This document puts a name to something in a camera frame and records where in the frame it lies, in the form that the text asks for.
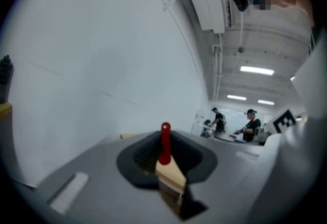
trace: fluorescent light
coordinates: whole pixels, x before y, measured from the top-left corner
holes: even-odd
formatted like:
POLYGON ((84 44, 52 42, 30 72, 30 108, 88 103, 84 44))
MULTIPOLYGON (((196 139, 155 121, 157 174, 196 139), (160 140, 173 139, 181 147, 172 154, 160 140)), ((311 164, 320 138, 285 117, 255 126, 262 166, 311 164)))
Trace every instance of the fluorescent light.
POLYGON ((258 100, 258 103, 261 103, 261 104, 267 104, 267 105, 275 105, 275 102, 272 102, 272 101, 267 101, 267 100, 258 100))
POLYGON ((234 95, 227 95, 229 99, 239 99, 239 100, 246 100, 245 97, 234 96, 234 95))
POLYGON ((269 75, 269 76, 271 76, 275 72, 273 70, 264 69, 264 68, 256 68, 254 66, 241 66, 240 71, 259 73, 259 74, 264 74, 264 75, 269 75))

